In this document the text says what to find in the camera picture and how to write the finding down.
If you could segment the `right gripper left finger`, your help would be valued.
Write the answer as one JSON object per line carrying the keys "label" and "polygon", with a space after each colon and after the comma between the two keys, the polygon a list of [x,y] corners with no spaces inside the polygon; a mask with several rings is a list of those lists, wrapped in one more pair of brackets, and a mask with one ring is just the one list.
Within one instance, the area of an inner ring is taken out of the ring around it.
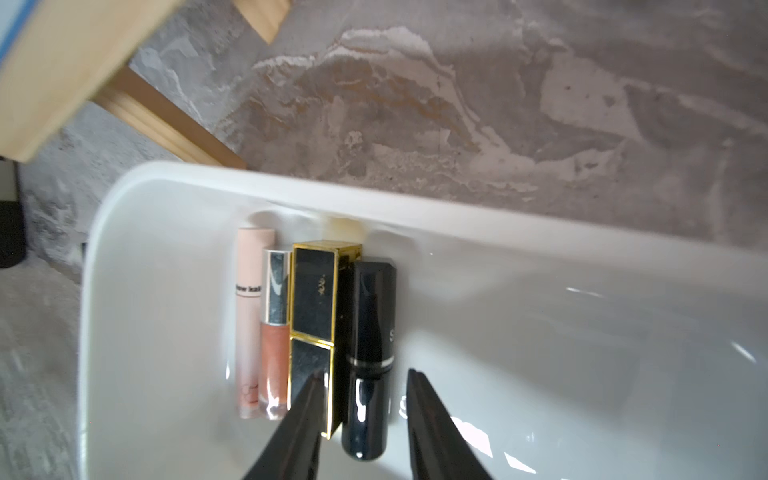
{"label": "right gripper left finger", "polygon": [[298,404],[287,412],[243,478],[316,479],[324,399],[324,376],[314,372],[299,392]]}

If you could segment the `black lipstick silver band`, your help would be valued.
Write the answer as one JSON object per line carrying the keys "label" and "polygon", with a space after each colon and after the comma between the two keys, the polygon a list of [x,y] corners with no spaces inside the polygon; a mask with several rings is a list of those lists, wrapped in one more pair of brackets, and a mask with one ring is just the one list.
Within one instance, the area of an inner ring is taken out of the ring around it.
{"label": "black lipstick silver band", "polygon": [[387,445],[391,410],[397,270],[384,258],[353,264],[353,309],[342,446],[357,461],[373,461]]}

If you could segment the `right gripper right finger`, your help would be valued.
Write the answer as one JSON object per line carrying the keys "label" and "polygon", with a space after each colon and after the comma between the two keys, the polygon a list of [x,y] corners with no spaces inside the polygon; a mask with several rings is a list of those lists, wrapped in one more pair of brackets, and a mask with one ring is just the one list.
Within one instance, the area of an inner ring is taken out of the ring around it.
{"label": "right gripper right finger", "polygon": [[490,479],[427,376],[407,375],[407,429],[414,479]]}

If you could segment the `black gold square lipstick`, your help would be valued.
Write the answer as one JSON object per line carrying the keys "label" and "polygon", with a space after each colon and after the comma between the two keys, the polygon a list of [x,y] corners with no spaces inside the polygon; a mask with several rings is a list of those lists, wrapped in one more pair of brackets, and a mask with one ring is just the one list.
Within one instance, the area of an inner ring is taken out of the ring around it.
{"label": "black gold square lipstick", "polygon": [[296,243],[289,286],[288,406],[319,372],[324,387],[321,436],[331,439],[342,422],[346,400],[346,354],[353,303],[353,264],[359,243],[317,240]]}

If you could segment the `pink gloss silver cap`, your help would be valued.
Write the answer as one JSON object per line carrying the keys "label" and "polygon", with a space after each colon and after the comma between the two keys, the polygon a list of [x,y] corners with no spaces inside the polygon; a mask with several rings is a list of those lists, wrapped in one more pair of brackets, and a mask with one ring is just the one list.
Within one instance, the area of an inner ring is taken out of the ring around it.
{"label": "pink gloss silver cap", "polygon": [[263,250],[259,409],[270,420],[287,412],[289,379],[288,293],[292,251]]}

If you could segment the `pale pink lip gloss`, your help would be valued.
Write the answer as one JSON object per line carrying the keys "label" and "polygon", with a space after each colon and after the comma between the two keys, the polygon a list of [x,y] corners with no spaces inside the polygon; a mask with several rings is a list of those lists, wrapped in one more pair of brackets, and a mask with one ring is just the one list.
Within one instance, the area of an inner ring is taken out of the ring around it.
{"label": "pale pink lip gloss", "polygon": [[240,228],[236,238],[235,382],[238,412],[258,415],[263,249],[275,245],[273,229]]}

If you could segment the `white plastic storage box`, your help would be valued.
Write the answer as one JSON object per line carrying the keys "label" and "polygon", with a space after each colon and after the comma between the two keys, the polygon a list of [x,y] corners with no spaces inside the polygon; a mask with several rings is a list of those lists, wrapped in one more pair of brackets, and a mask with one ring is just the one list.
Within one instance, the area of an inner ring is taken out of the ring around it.
{"label": "white plastic storage box", "polygon": [[733,248],[256,172],[133,169],[87,249],[84,479],[238,479],[275,425],[234,392],[235,236],[340,238],[398,269],[385,454],[321,447],[323,479],[410,476],[424,372],[496,479],[763,479],[767,258]]}

